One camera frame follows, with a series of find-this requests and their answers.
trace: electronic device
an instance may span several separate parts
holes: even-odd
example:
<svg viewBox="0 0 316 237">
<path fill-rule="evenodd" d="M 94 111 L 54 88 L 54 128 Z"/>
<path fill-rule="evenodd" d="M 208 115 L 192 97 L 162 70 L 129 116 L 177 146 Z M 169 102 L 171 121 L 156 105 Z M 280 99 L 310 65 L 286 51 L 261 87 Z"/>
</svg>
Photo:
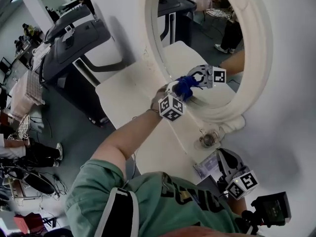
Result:
<svg viewBox="0 0 316 237">
<path fill-rule="evenodd" d="M 286 192 L 257 197 L 251 205 L 256 211 L 244 211 L 235 222 L 245 234 L 255 235 L 258 226 L 284 226 L 291 220 L 291 210 Z"/>
</svg>

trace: ceiling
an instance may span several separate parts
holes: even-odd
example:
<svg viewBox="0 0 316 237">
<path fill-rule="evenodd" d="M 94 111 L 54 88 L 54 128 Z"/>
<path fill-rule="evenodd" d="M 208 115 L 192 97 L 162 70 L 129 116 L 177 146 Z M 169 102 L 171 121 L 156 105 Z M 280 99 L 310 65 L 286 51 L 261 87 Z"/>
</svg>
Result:
<svg viewBox="0 0 316 237">
<path fill-rule="evenodd" d="M 22 3 L 23 0 L 18 0 L 13 3 L 11 3 L 11 0 L 0 0 L 0 28 Z"/>
</svg>

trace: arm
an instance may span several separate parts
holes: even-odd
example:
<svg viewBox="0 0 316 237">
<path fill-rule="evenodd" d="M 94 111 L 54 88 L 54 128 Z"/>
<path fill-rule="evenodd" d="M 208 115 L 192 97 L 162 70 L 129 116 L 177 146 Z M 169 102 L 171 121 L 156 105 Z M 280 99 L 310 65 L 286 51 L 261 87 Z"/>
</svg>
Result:
<svg viewBox="0 0 316 237">
<path fill-rule="evenodd" d="M 159 110 L 158 100 L 164 97 L 165 87 L 161 88 L 152 100 L 152 109 Z M 108 161 L 117 166 L 126 176 L 126 160 L 142 145 L 161 121 L 155 111 L 149 110 L 131 120 L 112 133 L 96 150 L 91 159 Z"/>
<path fill-rule="evenodd" d="M 4 147 L 5 148 L 19 148 L 24 147 L 25 141 L 23 140 L 6 140 L 4 139 Z"/>
<path fill-rule="evenodd" d="M 232 76 L 243 71 L 245 65 L 245 51 L 242 50 L 221 63 L 221 68 L 226 69 L 227 76 Z"/>
<path fill-rule="evenodd" d="M 240 200 L 234 199 L 232 196 L 228 196 L 227 204 L 231 208 L 232 212 L 241 216 L 241 213 L 247 210 L 246 201 L 243 197 Z"/>
</svg>

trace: white marker cube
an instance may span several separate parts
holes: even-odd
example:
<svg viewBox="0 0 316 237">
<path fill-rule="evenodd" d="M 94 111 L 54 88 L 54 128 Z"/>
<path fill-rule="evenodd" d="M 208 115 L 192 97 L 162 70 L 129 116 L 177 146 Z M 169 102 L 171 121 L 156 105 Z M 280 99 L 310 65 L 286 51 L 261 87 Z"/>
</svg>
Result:
<svg viewBox="0 0 316 237">
<path fill-rule="evenodd" d="M 226 190 L 233 196 L 233 198 L 239 200 L 252 192 L 258 185 L 259 181 L 252 170 L 234 178 L 226 187 Z"/>
<path fill-rule="evenodd" d="M 178 99 L 172 95 L 167 95 L 165 98 L 159 100 L 159 114 L 161 117 L 175 121 L 184 113 L 184 106 Z"/>
</svg>

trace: black pants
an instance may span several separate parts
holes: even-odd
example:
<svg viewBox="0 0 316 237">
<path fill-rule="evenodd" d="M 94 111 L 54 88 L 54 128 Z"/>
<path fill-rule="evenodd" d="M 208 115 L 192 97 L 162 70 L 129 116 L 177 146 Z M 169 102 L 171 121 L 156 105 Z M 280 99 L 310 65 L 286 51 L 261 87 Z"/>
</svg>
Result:
<svg viewBox="0 0 316 237">
<path fill-rule="evenodd" d="M 31 39 L 38 43 L 39 45 L 42 43 L 42 39 L 40 38 L 40 34 L 34 33 L 34 35 L 31 37 Z"/>
<path fill-rule="evenodd" d="M 26 148 L 25 160 L 32 163 L 34 167 L 52 167 L 58 157 L 60 157 L 58 149 L 40 143 L 35 142 L 34 145 Z"/>
<path fill-rule="evenodd" d="M 94 7 L 93 7 L 93 5 L 92 5 L 91 0 L 84 0 L 83 4 L 87 5 L 87 7 L 88 7 L 89 10 L 91 11 L 92 15 L 95 14 Z"/>
<path fill-rule="evenodd" d="M 225 27 L 225 34 L 222 40 L 221 48 L 226 50 L 228 48 L 236 49 L 242 40 L 242 32 L 238 22 L 227 22 Z"/>
</svg>

